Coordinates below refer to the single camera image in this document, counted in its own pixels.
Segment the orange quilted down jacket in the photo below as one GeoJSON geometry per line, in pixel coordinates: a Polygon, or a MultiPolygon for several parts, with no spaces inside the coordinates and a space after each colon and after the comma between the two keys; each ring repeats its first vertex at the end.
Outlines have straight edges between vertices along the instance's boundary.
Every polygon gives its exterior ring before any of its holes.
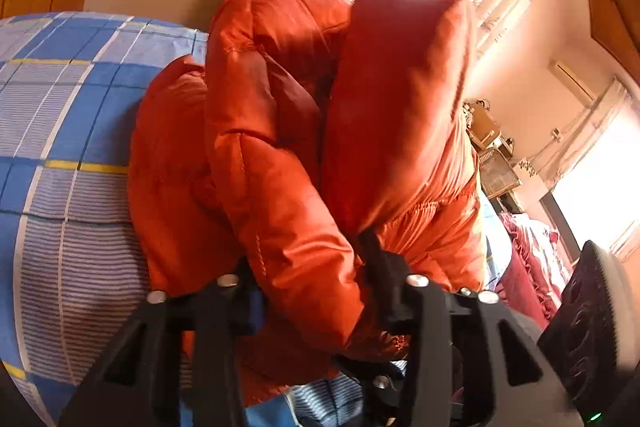
{"type": "Polygon", "coordinates": [[[462,101],[469,0],[224,0],[206,59],[155,76],[128,167],[152,286],[194,293],[246,260],[265,325],[235,346],[243,400],[386,361],[359,235],[446,291],[478,291],[486,247],[462,101]]]}

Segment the red pink bedding pile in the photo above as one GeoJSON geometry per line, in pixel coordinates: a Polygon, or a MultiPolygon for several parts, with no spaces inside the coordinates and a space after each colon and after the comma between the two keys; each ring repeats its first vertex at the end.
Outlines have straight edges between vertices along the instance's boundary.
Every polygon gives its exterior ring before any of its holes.
{"type": "Polygon", "coordinates": [[[511,260],[496,293],[506,306],[545,329],[562,305],[572,269],[559,252],[561,236],[526,213],[503,212],[500,220],[511,241],[511,260]]]}

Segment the blue plaid bed sheet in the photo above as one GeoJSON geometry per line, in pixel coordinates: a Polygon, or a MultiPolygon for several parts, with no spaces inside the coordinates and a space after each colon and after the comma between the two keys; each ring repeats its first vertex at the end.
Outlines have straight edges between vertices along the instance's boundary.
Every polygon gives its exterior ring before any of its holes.
{"type": "MultiPolygon", "coordinates": [[[[131,221],[128,167],[150,83],[208,35],[161,20],[59,12],[1,24],[1,360],[56,425],[82,377],[154,288],[131,221]]],[[[288,387],[288,407],[339,426],[362,409],[345,376],[288,387]]]]}

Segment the wooden desk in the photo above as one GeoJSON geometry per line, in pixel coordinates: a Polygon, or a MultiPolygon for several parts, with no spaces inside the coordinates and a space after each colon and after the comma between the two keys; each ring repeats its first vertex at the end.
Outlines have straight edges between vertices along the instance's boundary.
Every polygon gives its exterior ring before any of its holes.
{"type": "Polygon", "coordinates": [[[487,103],[483,100],[465,102],[463,110],[469,137],[480,158],[480,184],[486,197],[495,199],[520,186],[521,180],[511,165],[511,147],[487,103]]]}

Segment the wall air conditioner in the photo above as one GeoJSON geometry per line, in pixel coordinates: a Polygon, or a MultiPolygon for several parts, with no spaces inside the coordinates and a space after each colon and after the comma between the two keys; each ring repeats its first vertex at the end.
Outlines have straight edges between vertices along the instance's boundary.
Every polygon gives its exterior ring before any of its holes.
{"type": "Polygon", "coordinates": [[[549,69],[582,106],[591,107],[596,101],[597,95],[565,63],[553,60],[549,69]]]}

